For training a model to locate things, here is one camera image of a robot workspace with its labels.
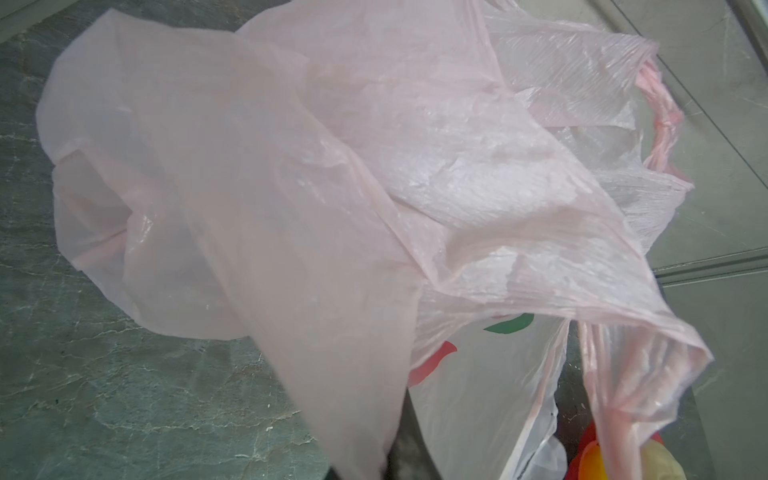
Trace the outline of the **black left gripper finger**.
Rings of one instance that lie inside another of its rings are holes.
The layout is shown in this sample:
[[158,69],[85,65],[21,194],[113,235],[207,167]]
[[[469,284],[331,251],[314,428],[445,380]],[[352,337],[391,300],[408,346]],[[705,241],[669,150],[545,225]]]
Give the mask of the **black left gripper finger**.
[[387,457],[385,480],[440,480],[427,449],[410,392],[406,391],[398,430]]

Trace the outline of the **beige fake fruit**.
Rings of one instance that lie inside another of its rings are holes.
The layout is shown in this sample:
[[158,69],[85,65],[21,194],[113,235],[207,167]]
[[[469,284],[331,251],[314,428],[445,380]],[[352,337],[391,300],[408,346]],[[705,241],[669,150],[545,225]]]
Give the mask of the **beige fake fruit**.
[[686,480],[681,464],[660,442],[649,440],[640,450],[644,480]]

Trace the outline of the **pink printed plastic bag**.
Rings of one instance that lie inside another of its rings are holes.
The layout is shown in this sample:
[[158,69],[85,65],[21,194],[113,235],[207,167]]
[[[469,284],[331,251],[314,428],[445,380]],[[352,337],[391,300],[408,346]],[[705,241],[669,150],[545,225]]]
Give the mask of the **pink printed plastic bag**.
[[110,10],[36,112],[58,247],[150,331],[252,338],[343,479],[383,477],[406,399],[443,478],[550,476],[576,324],[640,479],[712,359],[646,259],[691,189],[657,50],[511,1]]

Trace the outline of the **yellow fake lemon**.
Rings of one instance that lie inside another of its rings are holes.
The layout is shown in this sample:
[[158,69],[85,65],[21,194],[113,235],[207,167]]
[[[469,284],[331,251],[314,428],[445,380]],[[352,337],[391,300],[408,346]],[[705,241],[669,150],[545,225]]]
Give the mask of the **yellow fake lemon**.
[[597,441],[587,444],[581,452],[577,473],[578,480],[608,480],[601,446]]

